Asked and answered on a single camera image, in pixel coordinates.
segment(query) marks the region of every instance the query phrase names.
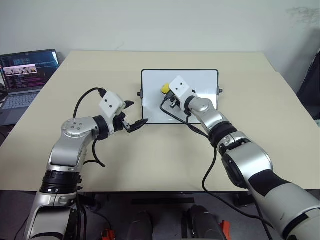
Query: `dark floor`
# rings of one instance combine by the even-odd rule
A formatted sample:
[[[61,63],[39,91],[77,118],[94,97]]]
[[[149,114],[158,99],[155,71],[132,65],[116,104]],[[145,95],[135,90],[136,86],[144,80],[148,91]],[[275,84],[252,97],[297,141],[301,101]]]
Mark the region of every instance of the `dark floor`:
[[[231,201],[231,194],[219,193],[221,197]],[[148,211],[154,222],[154,240],[179,239],[182,237],[181,220],[183,211],[187,211],[191,203],[139,204],[139,200],[158,198],[194,198],[197,205],[206,207],[218,221],[227,220],[231,223],[232,240],[267,240],[267,235],[260,221],[247,218],[206,193],[111,193],[97,194],[96,199],[102,203],[99,213],[106,216],[112,224],[117,240],[126,238],[129,224],[134,215],[140,211]],[[0,239],[13,240],[29,214],[34,195],[28,192],[0,191]],[[242,207],[243,211],[257,215],[254,205]],[[87,239],[98,240],[106,225],[105,220],[87,210]],[[22,239],[24,228],[17,239]],[[281,239],[270,229],[274,240]]]

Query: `laptop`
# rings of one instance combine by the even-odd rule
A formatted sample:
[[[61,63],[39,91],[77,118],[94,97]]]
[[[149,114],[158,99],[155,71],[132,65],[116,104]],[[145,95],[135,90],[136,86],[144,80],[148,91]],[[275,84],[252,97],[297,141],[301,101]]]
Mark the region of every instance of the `laptop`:
[[[59,67],[55,49],[0,55],[8,96],[0,108],[0,126],[16,124]]]

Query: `beige tabletop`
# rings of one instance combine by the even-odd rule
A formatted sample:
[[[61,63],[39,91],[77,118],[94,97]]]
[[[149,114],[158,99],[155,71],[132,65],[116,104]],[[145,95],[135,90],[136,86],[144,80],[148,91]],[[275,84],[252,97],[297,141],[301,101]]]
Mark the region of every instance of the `beige tabletop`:
[[[142,69],[218,69],[224,90],[219,110],[264,148],[274,171],[304,189],[320,188],[320,131],[282,76],[262,53],[73,51],[38,94],[0,148],[0,189],[37,191],[62,123],[93,87],[118,93],[135,105],[126,120],[142,116]],[[101,98],[91,93],[77,117],[96,116]],[[87,160],[93,159],[91,145]],[[184,125],[145,125],[117,132],[96,145],[106,168],[87,164],[84,191],[201,191],[214,150]],[[212,191],[237,191],[218,156],[207,180]]]

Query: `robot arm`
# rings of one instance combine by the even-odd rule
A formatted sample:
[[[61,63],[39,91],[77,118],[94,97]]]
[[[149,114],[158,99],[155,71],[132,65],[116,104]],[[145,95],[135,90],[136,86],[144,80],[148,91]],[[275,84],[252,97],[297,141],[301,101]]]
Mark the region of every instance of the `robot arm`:
[[[148,120],[130,125],[125,108],[134,104],[108,91],[99,104],[101,115],[71,118],[63,123],[61,136],[52,148],[40,190],[36,193],[26,224],[24,239],[74,239],[77,229],[77,186],[93,140],[104,140],[124,128],[131,133]]]
[[[284,239],[320,238],[320,202],[299,186],[273,172],[268,154],[217,111],[209,99],[197,97],[178,76],[169,85],[166,98],[187,115],[195,115],[222,156],[229,179],[248,189],[271,224]]]

